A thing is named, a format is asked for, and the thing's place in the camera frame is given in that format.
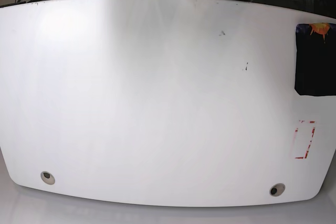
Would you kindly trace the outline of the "black printed t-shirt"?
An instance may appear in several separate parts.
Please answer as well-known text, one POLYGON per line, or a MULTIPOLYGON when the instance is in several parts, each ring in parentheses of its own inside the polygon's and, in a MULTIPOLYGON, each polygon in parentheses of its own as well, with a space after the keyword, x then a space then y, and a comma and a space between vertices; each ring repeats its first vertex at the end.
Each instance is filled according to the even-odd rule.
POLYGON ((298 24, 296 49, 296 92, 335 96, 335 24, 298 24))

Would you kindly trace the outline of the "red tape rectangle marking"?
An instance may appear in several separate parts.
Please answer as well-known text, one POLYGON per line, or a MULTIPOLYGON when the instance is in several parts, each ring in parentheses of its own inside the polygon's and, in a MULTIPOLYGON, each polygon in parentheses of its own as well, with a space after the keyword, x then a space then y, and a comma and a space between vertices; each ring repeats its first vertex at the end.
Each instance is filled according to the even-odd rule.
POLYGON ((306 159, 308 157, 315 130, 315 121, 299 121, 295 130, 295 137, 291 152, 294 159, 306 159))

